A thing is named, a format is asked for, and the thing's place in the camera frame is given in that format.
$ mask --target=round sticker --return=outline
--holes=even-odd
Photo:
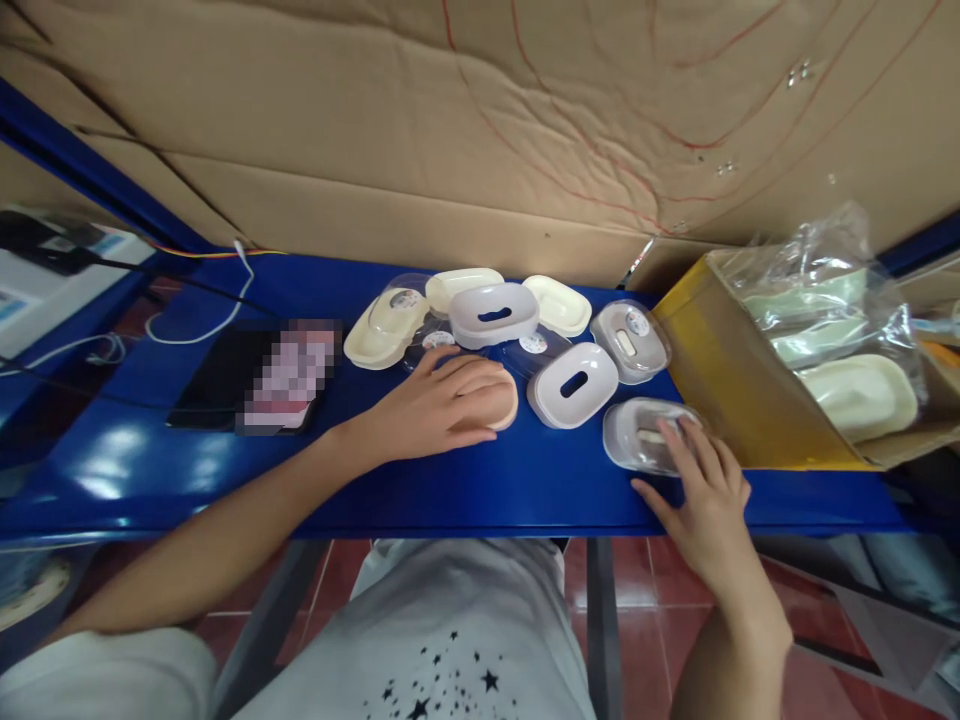
[[[416,290],[401,290],[390,298],[390,307],[394,310],[410,310],[420,302],[420,293]]]
[[[520,347],[533,355],[539,355],[547,349],[547,341],[540,333],[526,335],[520,338]]]
[[[649,334],[650,321],[647,320],[642,313],[639,313],[636,310],[630,310],[627,312],[626,320],[627,327],[630,328],[634,335],[646,337]]]
[[[454,340],[453,335],[446,330],[434,330],[428,334],[420,344],[423,345],[425,350],[432,350],[435,347],[442,347],[444,345],[456,345],[457,341]]]

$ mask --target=wire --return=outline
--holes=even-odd
[[[155,248],[156,250],[160,250],[161,252],[169,253],[170,255],[177,255],[177,256],[179,256],[179,257],[194,258],[194,259],[197,259],[197,260],[199,260],[199,259],[201,259],[201,258],[206,258],[206,259],[215,260],[215,259],[218,259],[218,258],[237,257],[237,253],[229,253],[229,252],[223,252],[223,253],[188,253],[188,252],[185,252],[185,251],[183,251],[183,250],[174,250],[173,248],[164,247],[164,246],[161,245],[160,243],[153,242],[152,240],[147,240],[147,243],[148,243],[152,248]],[[247,252],[247,255],[248,255],[248,256],[250,256],[250,255],[288,255],[288,254],[289,254],[289,253],[283,252],[282,250],[247,250],[246,252]]]
[[[72,392],[77,395],[83,395],[84,397],[92,398],[94,400],[110,400],[111,402],[120,403],[121,405],[129,405],[130,407],[143,408],[145,410],[166,410],[172,411],[176,410],[177,412],[189,412],[189,413],[223,413],[223,412],[236,412],[236,407],[229,408],[181,408],[177,406],[170,405],[154,405],[153,403],[140,402],[139,400],[131,400],[129,398],[117,397],[116,395],[111,395],[109,393],[101,393],[95,390],[87,390],[86,388],[77,387],[76,385],[71,385],[69,383],[60,382],[59,380],[54,380],[53,378],[47,377],[38,373],[36,370],[27,367],[19,360],[14,360],[13,358],[8,358],[4,355],[0,355],[0,364],[10,365],[11,367],[19,370],[24,375],[29,375],[36,378],[40,382],[46,383],[47,385],[52,385],[55,388],[60,388],[61,390],[66,390],[67,392]]]
[[[237,313],[240,312],[240,306],[243,304],[243,299],[247,295],[247,289],[250,287],[250,283],[253,282],[256,275],[253,272],[253,268],[250,267],[250,263],[247,261],[246,253],[244,252],[243,246],[238,240],[234,240],[234,247],[237,248],[237,255],[240,256],[240,262],[243,263],[243,266],[247,269],[247,272],[250,274],[250,277],[247,278],[247,281],[243,284],[243,287],[240,288],[240,294],[237,296],[237,304],[233,306],[233,310],[227,315],[226,320],[217,325],[212,330],[205,332],[200,337],[193,338],[192,340],[164,340],[153,334],[153,321],[156,320],[162,313],[157,313],[152,315],[149,320],[147,320],[144,325],[144,330],[146,330],[147,337],[149,337],[154,342],[161,343],[162,345],[193,345],[194,343],[202,342],[207,338],[213,337],[218,332],[223,330],[227,325],[233,322],[233,319],[237,316]]]
[[[122,337],[133,338],[132,335],[123,335]],[[90,337],[81,338],[80,340],[74,340],[71,343],[67,343],[66,345],[58,347],[56,350],[51,350],[46,355],[41,355],[33,362],[30,362],[27,365],[25,365],[25,367],[30,370],[33,370],[38,365],[42,365],[47,360],[54,358],[57,355],[60,355],[61,353],[65,353],[67,350],[73,350],[73,348],[77,347],[78,345],[84,345],[85,343],[93,342],[94,340],[109,340],[110,352],[107,353],[106,357],[101,357],[96,353],[90,353],[90,355],[87,356],[87,362],[93,365],[118,365],[119,363],[123,362],[123,360],[127,357],[127,348],[123,344],[123,340],[121,340],[120,338],[121,336],[118,335],[117,333],[106,333],[104,335],[92,335]],[[117,358],[114,358],[114,354],[118,350],[120,352],[120,356]],[[8,370],[7,372],[0,373],[0,377],[10,377],[11,375],[19,375],[22,372],[23,370]]]
[[[89,258],[89,261],[93,265],[103,265],[105,267],[115,267],[122,270],[133,270],[135,272],[143,273],[144,275],[150,275],[151,277],[156,278],[167,278],[168,280],[176,280],[177,282],[182,282],[184,285],[192,285],[193,287],[200,288],[201,290],[206,290],[207,292],[212,292],[215,295],[227,298],[227,300],[233,300],[234,302],[240,302],[244,305],[252,307],[254,310],[263,313],[264,315],[270,315],[271,317],[279,317],[272,310],[268,310],[262,305],[253,302],[252,300],[247,300],[246,298],[237,297],[232,295],[225,290],[220,290],[215,288],[212,285],[207,285],[206,283],[198,282],[196,280],[191,280],[189,277],[183,275],[171,275],[170,273],[160,272],[159,270],[154,270],[153,268],[143,267],[142,265],[134,265],[133,263],[120,262],[119,260],[107,260],[100,257],[96,253],[90,253],[92,257]]]

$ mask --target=pixelated area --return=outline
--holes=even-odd
[[[310,404],[333,378],[342,357],[338,320],[287,320],[264,356],[259,377],[244,393],[237,435],[269,436],[299,430]]]

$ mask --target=sticker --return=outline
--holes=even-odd
[[[634,335],[646,337],[650,333],[650,321],[643,316],[643,313],[630,310],[627,312],[626,320],[627,327],[630,328]]]
[[[526,335],[520,338],[520,347],[532,355],[539,355],[547,350],[547,341],[540,333]]]
[[[434,330],[420,344],[423,345],[425,350],[433,350],[435,347],[443,347],[444,345],[456,345],[457,341],[446,330]]]
[[[26,306],[27,304],[20,298],[0,292],[0,322],[13,317]]]
[[[390,298],[394,310],[411,310],[420,304],[421,295],[416,290],[401,290]]]

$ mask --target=right hand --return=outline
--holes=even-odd
[[[769,585],[743,517],[750,484],[722,440],[707,437],[688,418],[681,418],[680,425],[696,455],[668,423],[657,423],[680,473],[686,495],[683,507],[671,507],[643,480],[631,484],[717,602],[749,602],[758,596],[757,583]]]

